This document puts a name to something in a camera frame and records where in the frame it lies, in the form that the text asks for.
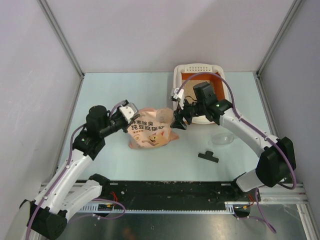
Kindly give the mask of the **pink cat litter bag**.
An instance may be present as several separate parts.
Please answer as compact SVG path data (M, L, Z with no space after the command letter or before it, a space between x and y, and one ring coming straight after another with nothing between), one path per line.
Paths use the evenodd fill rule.
M172 131L174 111L170 108L142 108L139 117L128 128L131 149L150 149L167 145L179 139Z

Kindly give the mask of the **black bag sealing clip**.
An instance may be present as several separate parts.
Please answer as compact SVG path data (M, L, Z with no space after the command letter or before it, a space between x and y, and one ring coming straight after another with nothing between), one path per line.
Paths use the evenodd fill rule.
M205 153L198 153L197 155L199 158L207 160L207 161L211 161L214 163L218 163L219 159L217 157L214 156L214 153L212 151L207 150Z

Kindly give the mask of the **clear plastic scoop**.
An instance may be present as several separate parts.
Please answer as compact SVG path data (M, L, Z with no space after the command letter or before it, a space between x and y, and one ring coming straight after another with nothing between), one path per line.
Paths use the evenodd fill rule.
M229 145L235 139L235 135L233 133L219 133L212 137L212 143L214 145L222 146L222 145Z

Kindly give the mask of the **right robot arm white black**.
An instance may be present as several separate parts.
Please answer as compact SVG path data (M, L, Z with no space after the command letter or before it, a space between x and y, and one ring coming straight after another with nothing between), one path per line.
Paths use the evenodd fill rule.
M230 188L235 200L242 201L250 190L261 186L272 188L294 174L296 160L293 142L289 138L280 139L258 129L237 112L233 103L226 99L218 100L213 87L207 82L195 85L193 91L196 102L189 103L182 88L172 90L171 100L177 102L177 107L171 127L185 130L193 118L204 116L209 122L235 134L259 158L255 169L235 179L236 185Z

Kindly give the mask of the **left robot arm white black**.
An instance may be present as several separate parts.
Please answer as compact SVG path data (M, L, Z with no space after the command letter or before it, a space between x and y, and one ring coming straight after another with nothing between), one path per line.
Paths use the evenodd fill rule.
M103 105L89 109L85 124L71 135L69 155L62 167L34 200L25 200L21 204L28 207L29 215L20 240L28 240L35 235L56 240L83 206L96 198L105 200L110 196L111 188L107 184L92 179L72 194L69 191L104 148L105 138L119 130L126 133L138 117L138 112L137 107L127 100L118 103L112 110L107 110Z

